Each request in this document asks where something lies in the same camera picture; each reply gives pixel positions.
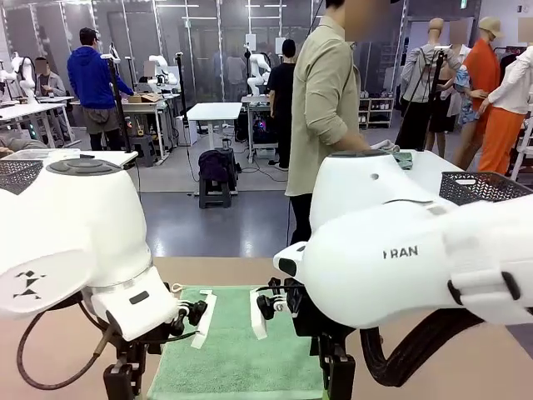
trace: black basket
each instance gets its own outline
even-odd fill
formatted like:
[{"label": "black basket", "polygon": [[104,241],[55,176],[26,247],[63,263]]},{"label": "black basket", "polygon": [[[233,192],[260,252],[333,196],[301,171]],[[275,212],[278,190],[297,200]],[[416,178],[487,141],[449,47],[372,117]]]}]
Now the black basket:
[{"label": "black basket", "polygon": [[444,172],[440,196],[463,206],[480,200],[504,202],[532,194],[528,187],[520,185],[495,172]]},{"label": "black basket", "polygon": [[20,194],[41,172],[41,161],[0,160],[0,188]]}]

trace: gray shorts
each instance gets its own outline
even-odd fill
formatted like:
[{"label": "gray shorts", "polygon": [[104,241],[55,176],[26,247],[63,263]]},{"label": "gray shorts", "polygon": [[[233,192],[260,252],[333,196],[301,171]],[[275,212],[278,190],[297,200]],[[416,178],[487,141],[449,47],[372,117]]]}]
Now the gray shorts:
[{"label": "gray shorts", "polygon": [[110,108],[108,110],[83,108],[83,117],[87,126],[87,133],[90,135],[110,132],[120,128],[116,108]]}]

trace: gray stool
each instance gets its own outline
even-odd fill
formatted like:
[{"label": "gray stool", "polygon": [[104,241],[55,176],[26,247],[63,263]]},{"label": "gray stool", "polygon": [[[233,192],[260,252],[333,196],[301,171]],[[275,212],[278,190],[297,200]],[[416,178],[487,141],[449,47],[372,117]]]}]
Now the gray stool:
[{"label": "gray stool", "polygon": [[145,167],[153,167],[157,160],[156,149],[153,146],[153,140],[150,135],[130,137],[132,148],[137,150],[140,147],[139,159]]},{"label": "gray stool", "polygon": [[222,203],[224,208],[232,206],[232,193],[227,182],[217,182],[220,186],[222,194],[210,194],[213,192],[212,180],[204,179],[200,176],[200,191],[199,191],[199,206],[201,209],[207,207],[208,203]]}]

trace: blue jacket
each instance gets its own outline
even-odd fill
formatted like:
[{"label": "blue jacket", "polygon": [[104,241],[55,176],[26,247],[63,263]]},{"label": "blue jacket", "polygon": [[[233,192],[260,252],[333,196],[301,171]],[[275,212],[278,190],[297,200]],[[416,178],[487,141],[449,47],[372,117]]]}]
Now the blue jacket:
[{"label": "blue jacket", "polygon": [[[98,110],[115,108],[115,98],[109,86],[111,73],[99,52],[89,46],[77,48],[68,59],[67,69],[70,86],[82,106]],[[118,75],[117,85],[121,92],[133,95],[133,90]]]}]

